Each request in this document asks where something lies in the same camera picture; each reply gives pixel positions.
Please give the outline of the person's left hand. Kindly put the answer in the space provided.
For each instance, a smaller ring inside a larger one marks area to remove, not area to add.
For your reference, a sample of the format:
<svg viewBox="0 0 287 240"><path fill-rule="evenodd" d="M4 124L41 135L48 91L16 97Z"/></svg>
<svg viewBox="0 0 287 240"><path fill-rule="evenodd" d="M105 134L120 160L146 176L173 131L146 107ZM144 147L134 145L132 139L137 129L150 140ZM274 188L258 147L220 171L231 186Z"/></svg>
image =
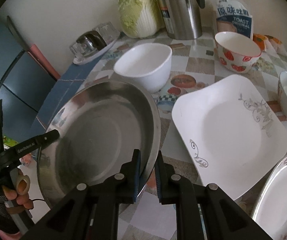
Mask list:
<svg viewBox="0 0 287 240"><path fill-rule="evenodd" d="M17 204L26 209L33 208L33 202L30 200L28 193L22 194L26 188L26 181L20 181L18 188L12 190L0 184L0 234L10 237L17 237L20 233L18 227L12 220L10 214L6 210L5 202L8 200L16 200Z"/></svg>

